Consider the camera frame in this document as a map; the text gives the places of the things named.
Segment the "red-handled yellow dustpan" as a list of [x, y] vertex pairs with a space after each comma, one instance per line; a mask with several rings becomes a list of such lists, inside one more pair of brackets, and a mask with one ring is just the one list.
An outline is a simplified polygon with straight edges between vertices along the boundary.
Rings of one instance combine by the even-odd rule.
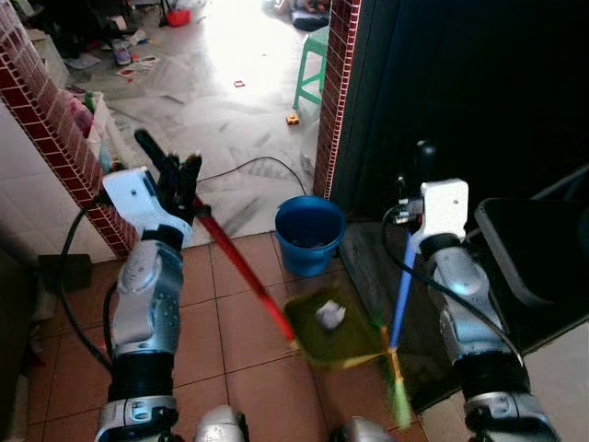
[[[386, 358], [387, 343], [377, 328], [365, 319], [364, 312], [345, 294], [340, 282], [320, 286], [310, 294], [294, 297], [283, 306], [276, 303], [261, 280], [232, 243], [222, 225], [212, 215], [211, 206], [195, 199], [195, 218], [206, 228], [217, 247], [235, 265], [239, 276], [248, 283], [260, 305], [276, 324], [286, 345], [298, 351], [313, 366], [327, 370], [344, 370], [364, 365], [372, 359]], [[348, 308], [348, 317], [337, 330], [324, 330], [317, 323], [315, 311], [325, 300], [336, 300]]]

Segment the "blue-handled green broom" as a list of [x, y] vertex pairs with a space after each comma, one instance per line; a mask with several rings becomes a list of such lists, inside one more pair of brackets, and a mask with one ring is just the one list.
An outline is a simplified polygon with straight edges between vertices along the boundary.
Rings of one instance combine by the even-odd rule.
[[409, 428], [413, 418], [407, 384], [405, 384], [403, 372], [401, 372], [398, 356], [401, 325], [403, 325], [404, 313], [407, 310], [411, 279], [412, 276], [408, 271], [401, 271], [397, 286], [397, 299], [394, 304], [394, 316], [392, 316], [391, 327], [388, 329], [388, 364], [391, 367], [391, 374], [394, 376], [394, 387], [392, 387], [390, 395], [391, 412], [397, 430]]

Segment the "black square floor block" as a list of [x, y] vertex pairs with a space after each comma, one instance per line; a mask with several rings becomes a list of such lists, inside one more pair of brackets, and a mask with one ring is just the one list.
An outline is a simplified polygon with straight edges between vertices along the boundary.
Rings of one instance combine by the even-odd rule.
[[48, 292], [62, 289], [73, 292], [88, 289], [92, 279], [92, 261], [88, 254], [39, 254], [37, 270], [40, 286]]

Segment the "pink plastic bottle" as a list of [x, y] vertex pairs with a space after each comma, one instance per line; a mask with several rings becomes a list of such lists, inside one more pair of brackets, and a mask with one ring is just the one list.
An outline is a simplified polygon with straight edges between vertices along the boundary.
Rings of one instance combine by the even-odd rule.
[[96, 105], [92, 100], [83, 100], [77, 97], [70, 99], [70, 115], [83, 138], [88, 138], [93, 129], [94, 107]]

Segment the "printed paper sheet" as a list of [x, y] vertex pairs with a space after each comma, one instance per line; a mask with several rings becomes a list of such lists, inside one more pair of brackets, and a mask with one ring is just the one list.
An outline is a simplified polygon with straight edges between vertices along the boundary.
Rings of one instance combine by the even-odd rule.
[[142, 56], [126, 66], [119, 67], [118, 71], [115, 71], [115, 75], [126, 77], [127, 80], [132, 81], [135, 77], [151, 73], [159, 62], [158, 56]]

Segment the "grey slipper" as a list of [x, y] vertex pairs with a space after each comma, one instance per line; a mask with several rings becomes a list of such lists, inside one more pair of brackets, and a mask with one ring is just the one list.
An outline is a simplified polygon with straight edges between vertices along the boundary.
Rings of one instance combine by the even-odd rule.
[[109, 42], [110, 50], [112, 51], [115, 64], [118, 66], [126, 66], [133, 64], [133, 55], [131, 54], [131, 45], [128, 41], [123, 39], [112, 39]]

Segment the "blue plastic bucket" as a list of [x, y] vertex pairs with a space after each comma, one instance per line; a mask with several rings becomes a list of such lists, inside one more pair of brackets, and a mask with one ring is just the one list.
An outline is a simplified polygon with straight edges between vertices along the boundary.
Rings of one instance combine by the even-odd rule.
[[317, 276], [327, 270], [345, 236], [345, 214], [319, 195], [296, 195], [278, 207], [276, 236], [286, 271], [294, 276]]

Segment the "white plastic box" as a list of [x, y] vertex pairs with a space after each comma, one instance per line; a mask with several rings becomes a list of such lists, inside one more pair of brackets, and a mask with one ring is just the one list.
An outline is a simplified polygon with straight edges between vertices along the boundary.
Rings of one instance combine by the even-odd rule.
[[58, 48], [54, 45], [51, 35], [42, 32], [40, 29], [26, 29], [26, 32], [29, 35], [29, 41], [32, 41], [35, 51], [38, 52], [41, 61], [45, 64], [50, 80], [58, 88], [67, 87], [68, 80], [70, 80], [70, 71], [64, 64], [62, 55], [59, 54]]

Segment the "black panel with grey rim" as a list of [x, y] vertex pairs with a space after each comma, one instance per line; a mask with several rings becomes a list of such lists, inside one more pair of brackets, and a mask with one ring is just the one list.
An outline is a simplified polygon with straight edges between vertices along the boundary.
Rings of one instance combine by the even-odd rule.
[[474, 215], [519, 302], [534, 310], [588, 306], [584, 202], [493, 198]]

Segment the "green plastic stool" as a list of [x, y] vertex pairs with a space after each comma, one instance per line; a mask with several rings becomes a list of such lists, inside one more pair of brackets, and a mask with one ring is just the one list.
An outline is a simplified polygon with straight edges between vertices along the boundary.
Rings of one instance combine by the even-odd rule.
[[[329, 27], [321, 27], [308, 33], [304, 38], [302, 51], [299, 55], [297, 83], [295, 83], [292, 110], [300, 109], [303, 100], [310, 104], [321, 105], [321, 89], [327, 80]], [[312, 70], [311, 55], [319, 59], [317, 70]]]

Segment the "crumpled white paper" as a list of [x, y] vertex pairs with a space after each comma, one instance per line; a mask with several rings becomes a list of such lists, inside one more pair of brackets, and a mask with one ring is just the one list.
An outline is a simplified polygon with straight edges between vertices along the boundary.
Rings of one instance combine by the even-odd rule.
[[337, 330], [348, 317], [348, 308], [336, 300], [325, 300], [315, 311], [315, 317], [321, 328], [332, 332], [332, 330]]

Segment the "pile of clothes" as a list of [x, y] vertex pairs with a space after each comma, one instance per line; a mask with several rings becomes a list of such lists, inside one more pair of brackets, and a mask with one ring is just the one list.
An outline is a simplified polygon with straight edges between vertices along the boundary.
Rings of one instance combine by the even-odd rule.
[[315, 32], [329, 24], [331, 0], [291, 0], [292, 26], [303, 32]]

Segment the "silver left robot leg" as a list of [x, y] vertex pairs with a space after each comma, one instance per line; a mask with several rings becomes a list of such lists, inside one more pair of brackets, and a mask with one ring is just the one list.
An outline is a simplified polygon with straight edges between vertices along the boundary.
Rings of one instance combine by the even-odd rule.
[[204, 413], [191, 442], [249, 442], [247, 417], [230, 405]]

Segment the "silver robot leg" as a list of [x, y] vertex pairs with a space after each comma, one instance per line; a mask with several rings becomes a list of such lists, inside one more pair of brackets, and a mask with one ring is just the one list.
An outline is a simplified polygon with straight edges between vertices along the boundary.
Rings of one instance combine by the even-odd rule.
[[249, 442], [247, 417], [230, 405], [204, 413], [191, 442]]
[[382, 425], [364, 417], [351, 417], [329, 434], [329, 442], [397, 442]]

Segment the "silver right robot leg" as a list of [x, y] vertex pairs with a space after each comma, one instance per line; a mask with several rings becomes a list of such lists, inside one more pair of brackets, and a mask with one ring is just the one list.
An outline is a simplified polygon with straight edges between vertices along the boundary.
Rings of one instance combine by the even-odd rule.
[[397, 442], [382, 425], [364, 417], [351, 417], [329, 434], [329, 442]]

